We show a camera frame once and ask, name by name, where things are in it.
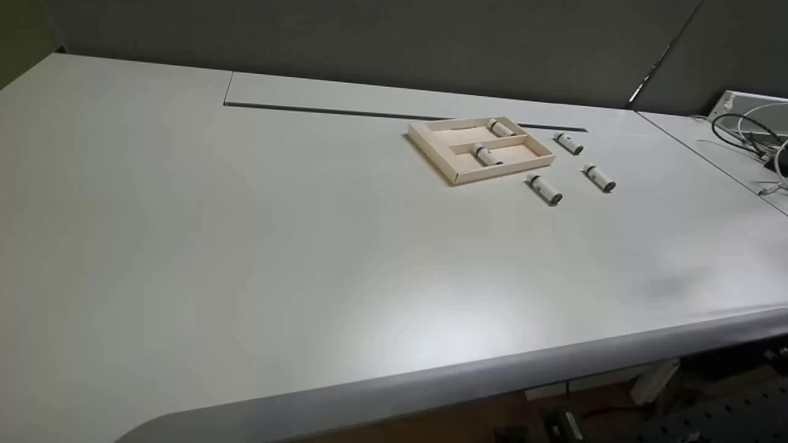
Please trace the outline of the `small white bottle yellow band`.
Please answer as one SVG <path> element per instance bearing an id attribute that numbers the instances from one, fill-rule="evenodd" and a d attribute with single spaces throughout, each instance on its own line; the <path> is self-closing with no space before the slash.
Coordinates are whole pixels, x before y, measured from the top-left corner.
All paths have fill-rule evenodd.
<path id="1" fill-rule="evenodd" d="M 584 145 L 570 138 L 567 134 L 557 134 L 555 144 L 560 144 L 567 154 L 579 156 L 584 154 Z"/>

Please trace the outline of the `small bottle in upper compartment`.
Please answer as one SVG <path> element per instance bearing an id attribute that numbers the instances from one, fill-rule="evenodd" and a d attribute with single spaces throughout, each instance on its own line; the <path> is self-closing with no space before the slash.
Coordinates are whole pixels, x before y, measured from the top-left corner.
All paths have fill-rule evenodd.
<path id="1" fill-rule="evenodd" d="M 488 131 L 496 134 L 497 138 L 511 138 L 512 136 L 512 131 L 501 120 L 491 120 Z"/>

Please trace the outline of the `small bottle in tray middle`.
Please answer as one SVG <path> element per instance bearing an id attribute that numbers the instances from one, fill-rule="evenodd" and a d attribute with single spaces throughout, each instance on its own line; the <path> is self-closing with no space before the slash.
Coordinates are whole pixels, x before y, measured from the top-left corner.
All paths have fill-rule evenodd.
<path id="1" fill-rule="evenodd" d="M 476 156 L 486 167 L 491 167 L 491 166 L 503 166 L 503 161 L 497 161 L 497 157 L 492 156 L 492 150 L 486 149 L 486 145 L 479 145 L 479 149 L 472 150 L 472 156 Z"/>

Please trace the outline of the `wooden divided tray box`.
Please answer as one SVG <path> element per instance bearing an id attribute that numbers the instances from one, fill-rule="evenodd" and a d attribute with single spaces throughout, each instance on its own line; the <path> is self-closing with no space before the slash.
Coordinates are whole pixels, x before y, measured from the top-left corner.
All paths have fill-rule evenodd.
<path id="1" fill-rule="evenodd" d="M 488 131 L 491 120 L 504 124 L 512 136 L 497 138 Z M 504 115 L 411 124 L 407 138 L 432 161 L 449 186 L 520 175 L 555 163 L 549 149 Z M 472 156 L 479 145 L 491 149 L 503 166 L 486 167 Z"/>

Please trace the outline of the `small white bottle front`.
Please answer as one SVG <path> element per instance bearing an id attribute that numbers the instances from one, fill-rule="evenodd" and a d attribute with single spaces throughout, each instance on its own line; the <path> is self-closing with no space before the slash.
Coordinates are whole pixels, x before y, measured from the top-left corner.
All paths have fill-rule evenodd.
<path id="1" fill-rule="evenodd" d="M 549 207 L 562 202 L 562 193 L 557 193 L 549 183 L 541 179 L 541 175 L 531 175 L 524 179 Z"/>

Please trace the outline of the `small white bottle right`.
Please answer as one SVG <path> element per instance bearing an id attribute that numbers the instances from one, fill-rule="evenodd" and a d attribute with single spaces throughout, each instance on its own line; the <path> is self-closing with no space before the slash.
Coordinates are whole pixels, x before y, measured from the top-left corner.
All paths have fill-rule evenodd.
<path id="1" fill-rule="evenodd" d="M 613 193 L 615 179 L 612 179 L 598 166 L 586 166 L 584 175 L 602 189 L 602 193 Z"/>

